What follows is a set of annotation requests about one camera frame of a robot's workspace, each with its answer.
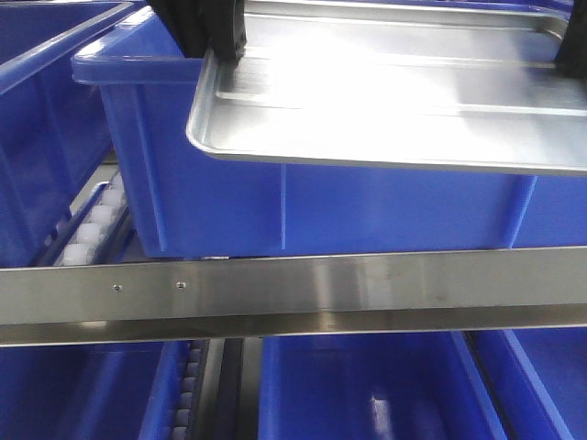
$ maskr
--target blue plastic bin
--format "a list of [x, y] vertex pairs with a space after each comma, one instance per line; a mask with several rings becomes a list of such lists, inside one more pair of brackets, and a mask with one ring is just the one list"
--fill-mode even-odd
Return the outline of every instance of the blue plastic bin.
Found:
[[506, 436], [459, 333], [266, 338], [259, 440], [307, 439]]
[[150, 256], [587, 244], [585, 179], [211, 159], [184, 134], [201, 64], [148, 9], [73, 59], [75, 80], [102, 89]]
[[0, 3], [0, 267], [30, 262], [111, 147], [70, 57], [130, 3]]
[[169, 440], [189, 343], [2, 348], [0, 438]]
[[480, 332], [473, 340], [516, 439], [587, 439], [587, 328]]

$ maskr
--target metal shelf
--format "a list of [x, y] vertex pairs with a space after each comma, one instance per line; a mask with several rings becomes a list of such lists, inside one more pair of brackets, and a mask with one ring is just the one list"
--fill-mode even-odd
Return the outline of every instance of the metal shelf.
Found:
[[0, 269], [0, 344], [587, 325], [587, 247]]

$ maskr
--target metal tray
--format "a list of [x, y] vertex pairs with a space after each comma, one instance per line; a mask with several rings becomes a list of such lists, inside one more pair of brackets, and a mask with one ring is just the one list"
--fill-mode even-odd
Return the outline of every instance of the metal tray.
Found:
[[212, 53], [186, 133], [264, 160], [587, 174], [585, 83], [539, 13], [253, 1], [238, 64]]

